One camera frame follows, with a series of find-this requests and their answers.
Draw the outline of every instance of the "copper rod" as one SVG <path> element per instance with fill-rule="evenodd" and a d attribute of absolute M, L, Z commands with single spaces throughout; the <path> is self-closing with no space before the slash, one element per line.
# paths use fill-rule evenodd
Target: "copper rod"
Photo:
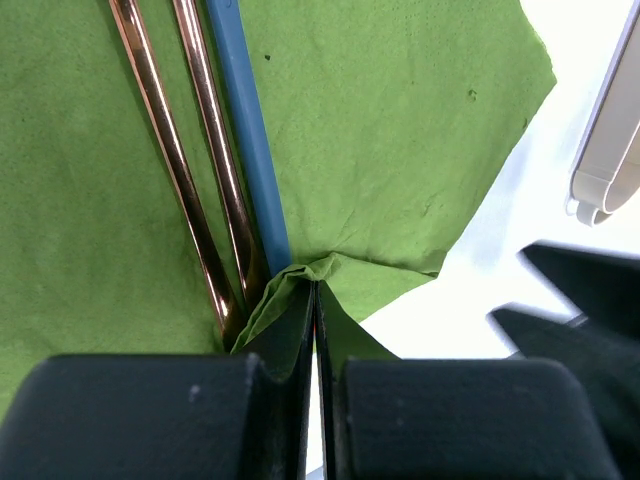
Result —
<path fill-rule="evenodd" d="M 136 0 L 109 0 L 129 62 L 147 107 L 153 129 L 187 218 L 204 272 L 207 290 L 217 313 L 225 348 L 229 350 L 246 324 L 227 278 L 198 198 L 164 93 L 155 58 Z"/>
<path fill-rule="evenodd" d="M 173 0 L 173 7 L 209 140 L 242 291 L 251 312 L 261 300 L 267 284 L 266 258 L 259 247 L 242 195 L 195 1 Z"/>

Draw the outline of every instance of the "beige plastic object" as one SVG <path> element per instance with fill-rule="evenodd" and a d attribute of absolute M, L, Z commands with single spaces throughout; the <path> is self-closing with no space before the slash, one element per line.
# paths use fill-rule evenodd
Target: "beige plastic object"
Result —
<path fill-rule="evenodd" d="M 578 220 L 593 226 L 640 189 L 640 0 L 634 6 L 605 82 L 572 182 Z"/>

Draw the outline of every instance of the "green napkin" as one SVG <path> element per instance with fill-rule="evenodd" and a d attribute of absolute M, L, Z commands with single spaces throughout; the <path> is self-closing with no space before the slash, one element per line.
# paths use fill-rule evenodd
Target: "green napkin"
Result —
<path fill-rule="evenodd" d="M 140 0 L 237 289 L 170 1 Z M 517 0 L 244 0 L 291 248 L 240 343 L 301 276 L 362 319 L 437 275 L 553 85 Z M 221 350 L 106 0 L 0 3 L 0 416 L 62 352 Z"/>

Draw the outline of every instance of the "blue stick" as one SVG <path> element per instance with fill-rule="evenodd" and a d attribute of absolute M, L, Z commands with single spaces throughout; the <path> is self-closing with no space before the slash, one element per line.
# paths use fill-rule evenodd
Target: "blue stick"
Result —
<path fill-rule="evenodd" d="M 287 227 L 236 0 L 207 0 L 253 207 L 271 276 L 292 263 Z"/>

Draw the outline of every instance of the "white background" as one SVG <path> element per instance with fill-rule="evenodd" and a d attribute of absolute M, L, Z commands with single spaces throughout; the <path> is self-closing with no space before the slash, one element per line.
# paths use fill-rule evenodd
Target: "white background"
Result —
<path fill-rule="evenodd" d="M 593 229 L 567 214 L 571 172 L 633 0 L 521 0 L 557 85 L 445 261 L 440 277 L 363 322 L 403 358 L 502 358 L 514 350 L 487 313 L 516 302 L 578 311 L 517 255 L 538 240 L 640 255 L 640 195 Z M 314 370 L 307 472 L 322 465 Z"/>

